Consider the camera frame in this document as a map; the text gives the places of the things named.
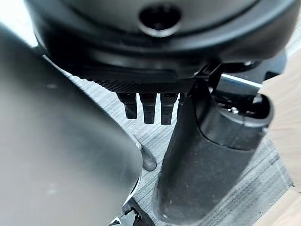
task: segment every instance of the gray rug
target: gray rug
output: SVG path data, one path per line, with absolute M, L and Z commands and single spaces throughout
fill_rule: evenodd
M 151 210 L 152 191 L 157 181 L 164 153 L 172 135 L 176 106 L 171 126 L 160 124 L 160 102 L 157 98 L 154 125 L 143 123 L 143 110 L 138 100 L 138 119 L 128 120 L 124 113 L 124 106 L 117 99 L 116 94 L 103 87 L 68 75 L 68 77 L 90 95 L 105 111 L 107 111 L 127 132 L 134 134 L 139 141 L 149 148 L 158 161 L 154 172 L 143 170 L 140 187 L 135 194 L 142 209 L 154 220 L 156 226 L 166 224 L 158 221 Z M 263 215 L 292 185 L 292 181 L 279 159 L 272 142 L 266 137 L 248 168 L 244 171 L 238 184 L 227 197 L 214 209 L 200 226 L 251 226 Z

